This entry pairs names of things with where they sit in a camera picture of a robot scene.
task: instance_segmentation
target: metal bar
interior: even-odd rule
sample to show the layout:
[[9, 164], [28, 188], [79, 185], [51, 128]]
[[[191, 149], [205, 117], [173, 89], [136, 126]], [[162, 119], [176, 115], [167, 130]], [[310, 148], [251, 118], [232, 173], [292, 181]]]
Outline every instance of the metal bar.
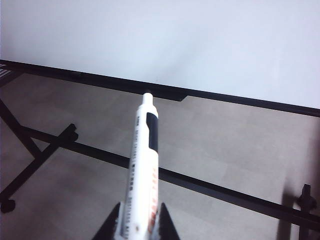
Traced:
[[[28, 127], [23, 127], [23, 129], [30, 137], [47, 143], [51, 143], [56, 139], [56, 136]], [[123, 168], [128, 168], [129, 166], [128, 157], [103, 151], [78, 142], [64, 143], [61, 147]], [[159, 179], [270, 217], [285, 220], [292, 224], [320, 232], [320, 217], [316, 215], [250, 196], [161, 167], [159, 168]]]
[[77, 72], [54, 67], [40, 66], [1, 59], [0, 63], [6, 65], [2, 67], [3, 69], [20, 71], [23, 73], [61, 79], [65, 81], [81, 83], [90, 86], [97, 86], [101, 88], [114, 89], [128, 93], [144, 94], [146, 91], [149, 90], [151, 91], [154, 97], [174, 101], [182, 101], [186, 96], [193, 96], [197, 98], [212, 99], [228, 103], [242, 104], [258, 108], [272, 109], [320, 118], [320, 109], [318, 108], [298, 106], [241, 96], [233, 96], [215, 92], [193, 90], [183, 87], [167, 86], [149, 82], [141, 82], [124, 78]]
[[76, 129], [74, 124], [70, 124], [58, 137], [46, 147], [45, 150], [34, 159], [1, 193], [0, 203], [8, 200], [36, 171], [40, 166], [59, 148], [61, 143], [71, 139], [76, 140], [72, 135]]
[[[311, 186], [305, 184], [302, 188], [301, 196], [299, 197], [297, 203], [301, 208], [301, 212], [310, 213], [312, 209], [317, 207], [316, 200], [311, 196]], [[309, 228], [300, 226], [299, 228], [299, 240], [309, 239]]]
[[40, 149], [34, 141], [22, 131], [22, 126], [1, 99], [0, 116], [32, 156], [37, 158], [41, 154]]
[[10, 83], [11, 81], [19, 77], [21, 74], [22, 72], [10, 71], [9, 73], [0, 75], [0, 88]]

